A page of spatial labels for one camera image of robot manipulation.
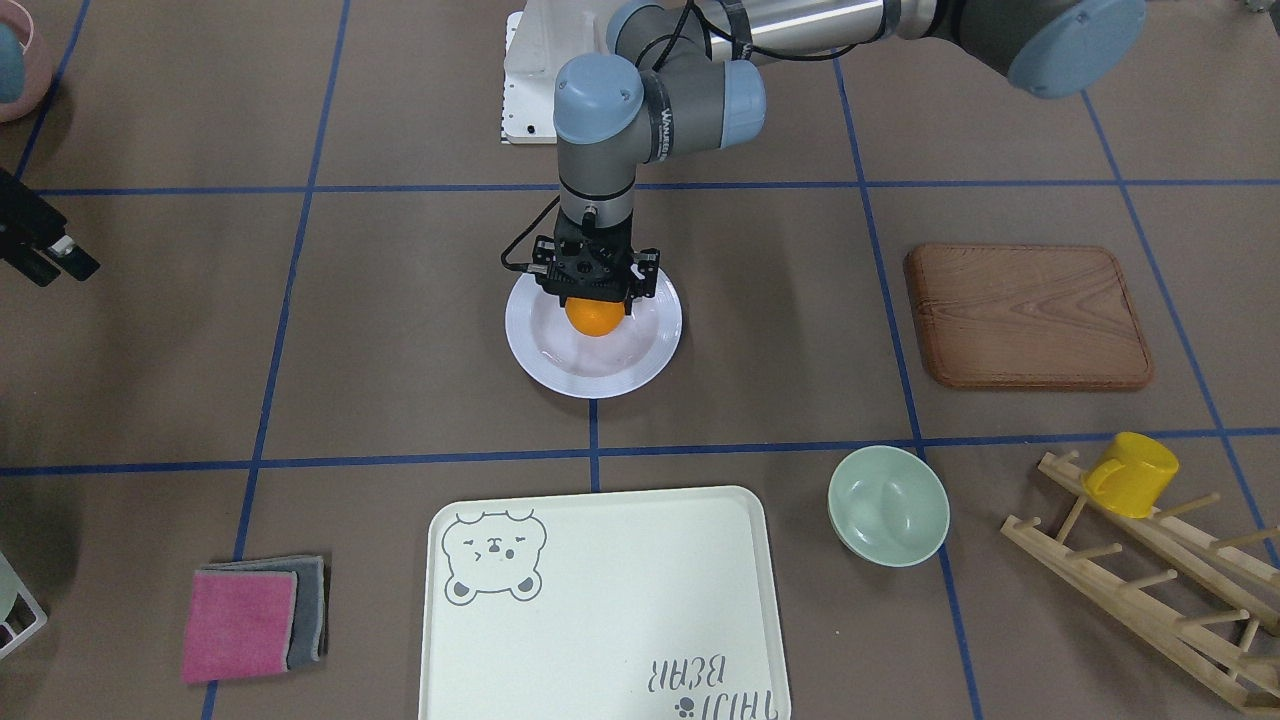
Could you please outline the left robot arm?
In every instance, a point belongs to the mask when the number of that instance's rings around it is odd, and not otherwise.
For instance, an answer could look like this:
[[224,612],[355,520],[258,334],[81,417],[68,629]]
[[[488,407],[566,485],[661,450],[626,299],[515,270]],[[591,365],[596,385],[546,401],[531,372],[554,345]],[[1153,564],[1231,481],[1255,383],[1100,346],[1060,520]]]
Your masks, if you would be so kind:
[[1041,99],[1094,83],[1138,40],[1143,1],[631,1],[604,47],[568,59],[550,87],[559,195],[526,263],[561,304],[657,293],[660,254],[632,245],[643,164],[754,140],[764,61],[828,61],[888,37],[940,38]]

